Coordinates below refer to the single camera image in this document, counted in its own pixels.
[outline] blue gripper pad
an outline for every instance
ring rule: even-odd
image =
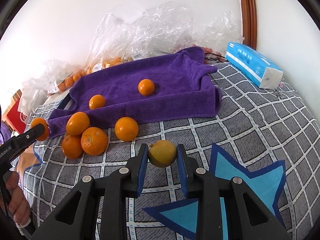
[[[140,168],[139,168],[138,188],[137,188],[138,197],[140,197],[140,194],[143,190],[144,177],[146,175],[146,169],[148,164],[148,150],[149,150],[148,146],[146,146],[143,152],[143,157],[142,157]]]
[[[187,197],[187,193],[188,193],[187,172],[186,172],[186,168],[184,165],[184,161],[182,158],[181,149],[179,145],[177,147],[177,165],[178,165],[181,190],[183,192],[183,195]]]

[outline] yellow lemon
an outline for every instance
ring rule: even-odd
[[[177,148],[167,140],[157,141],[150,145],[151,149],[148,152],[148,158],[151,164],[159,168],[170,166],[177,158]]]

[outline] gray checkered bedsheet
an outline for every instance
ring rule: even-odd
[[[292,239],[301,240],[320,215],[319,125],[285,80],[277,91],[263,90],[233,66],[227,63],[217,66],[212,81],[222,88],[223,99],[221,110],[214,118],[142,124],[132,142],[121,142],[114,129],[106,129],[110,140],[107,152],[95,157],[82,155],[77,160],[68,160],[62,154],[62,137],[36,142],[35,151],[43,163],[24,176],[24,191],[32,206],[35,226],[41,225],[84,175],[107,176],[135,156],[141,143],[167,139],[176,145],[183,143],[187,153],[205,169],[210,163],[212,142],[249,171],[285,160],[287,183],[278,205]],[[34,117],[47,119],[58,105],[59,102],[54,102],[39,107],[29,123]],[[142,210],[182,198],[176,163],[166,169],[148,163],[141,197],[127,199],[128,239],[184,239]],[[97,239],[99,231],[98,218]]]

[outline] red bag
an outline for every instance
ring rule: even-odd
[[[16,130],[19,134],[23,133],[26,129],[26,116],[18,112],[18,105],[20,102],[21,91],[18,90],[11,99],[11,104],[8,106],[2,115],[2,121],[5,122],[12,130]]]

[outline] metal screw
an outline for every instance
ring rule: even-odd
[[[84,176],[84,177],[82,178],[82,181],[83,181],[83,182],[89,182],[89,181],[91,181],[91,176],[89,176],[89,175]]]
[[[119,172],[120,172],[121,174],[126,174],[126,173],[129,172],[129,169],[126,168],[126,167],[123,167],[123,168],[119,169]]]
[[[196,173],[198,174],[205,174],[205,169],[204,168],[197,168]]]
[[[241,184],[242,183],[242,179],[239,178],[239,177],[234,177],[233,178],[233,182],[236,183],[236,184]]]

